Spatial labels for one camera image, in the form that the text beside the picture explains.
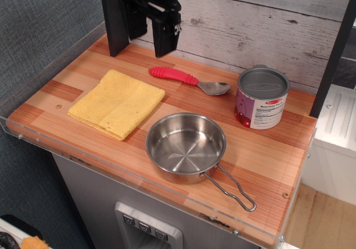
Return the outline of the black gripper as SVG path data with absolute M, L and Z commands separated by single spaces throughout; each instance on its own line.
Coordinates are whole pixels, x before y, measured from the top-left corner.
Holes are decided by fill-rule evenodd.
M 178 0 L 122 0 L 128 36 L 136 39 L 147 33 L 146 18 L 152 20 L 155 56 L 177 49 L 181 31 L 181 4 Z

